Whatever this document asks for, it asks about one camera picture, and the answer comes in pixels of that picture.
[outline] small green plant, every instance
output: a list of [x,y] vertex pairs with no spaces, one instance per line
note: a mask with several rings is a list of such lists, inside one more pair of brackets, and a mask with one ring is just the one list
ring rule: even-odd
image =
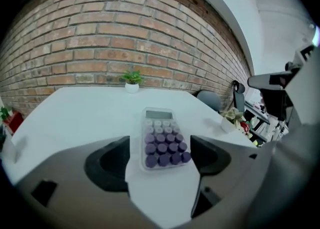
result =
[[2,106],[0,109],[1,113],[1,119],[4,122],[9,117],[9,111],[11,111],[11,108]]
[[225,117],[229,122],[236,125],[237,122],[245,121],[243,118],[244,113],[239,112],[239,110],[235,107],[232,107],[229,111],[222,111],[221,113],[222,117]]
[[122,79],[125,79],[128,84],[138,84],[143,80],[140,76],[140,71],[126,71]]

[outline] black chair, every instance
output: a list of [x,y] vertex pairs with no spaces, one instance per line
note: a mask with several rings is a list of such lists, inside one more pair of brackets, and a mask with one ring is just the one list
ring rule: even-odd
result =
[[196,98],[205,103],[208,107],[215,110],[216,112],[219,112],[221,109],[220,97],[212,91],[201,90],[197,94]]
[[[253,117],[253,115],[251,113],[245,112],[245,95],[244,95],[245,89],[246,88],[244,85],[242,85],[241,83],[239,83],[236,80],[233,81],[233,104],[234,104],[234,107],[237,108],[239,110],[239,112],[244,113],[245,119],[247,121],[250,121],[251,118]],[[250,138],[250,140],[252,142],[257,140],[258,146],[260,146],[261,144],[268,141],[264,136],[260,135],[259,133],[257,133],[253,129],[250,129],[250,133],[252,134],[252,137]]]

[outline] white table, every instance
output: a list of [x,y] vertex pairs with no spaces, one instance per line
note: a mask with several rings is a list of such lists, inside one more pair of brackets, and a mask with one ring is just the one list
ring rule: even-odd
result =
[[198,135],[255,148],[238,130],[225,133],[220,128],[222,117],[185,91],[140,89],[129,94],[123,87],[65,87],[43,101],[19,127],[12,142],[25,147],[16,163],[4,159],[3,167],[15,185],[54,153],[129,135],[125,180],[131,200],[160,227],[186,223],[191,219],[200,175],[193,161],[175,168],[174,173],[140,169],[138,143],[146,107],[172,109],[187,145],[191,135]]

